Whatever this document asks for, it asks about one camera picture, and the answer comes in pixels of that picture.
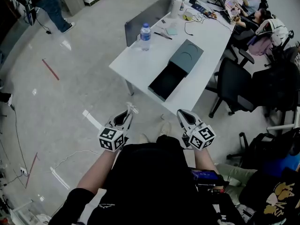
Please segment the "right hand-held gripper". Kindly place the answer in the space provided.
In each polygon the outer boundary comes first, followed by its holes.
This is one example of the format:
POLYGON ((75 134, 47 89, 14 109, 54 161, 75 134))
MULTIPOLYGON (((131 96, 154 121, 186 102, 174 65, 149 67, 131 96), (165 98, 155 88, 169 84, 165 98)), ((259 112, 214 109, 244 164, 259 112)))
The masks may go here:
POLYGON ((187 148, 191 147, 201 151, 210 146, 216 138, 211 126, 201 123, 200 118, 194 112, 179 109, 177 119, 181 128, 185 131, 182 140, 187 148))

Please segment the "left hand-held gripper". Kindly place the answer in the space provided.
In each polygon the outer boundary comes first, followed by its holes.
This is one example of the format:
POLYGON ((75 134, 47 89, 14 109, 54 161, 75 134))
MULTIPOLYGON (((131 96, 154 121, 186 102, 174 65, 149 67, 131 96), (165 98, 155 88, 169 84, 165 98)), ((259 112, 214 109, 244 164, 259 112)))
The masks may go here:
POLYGON ((100 147, 112 152, 122 149, 128 141, 127 134, 132 120, 133 114, 129 110, 112 115, 98 133, 100 147))

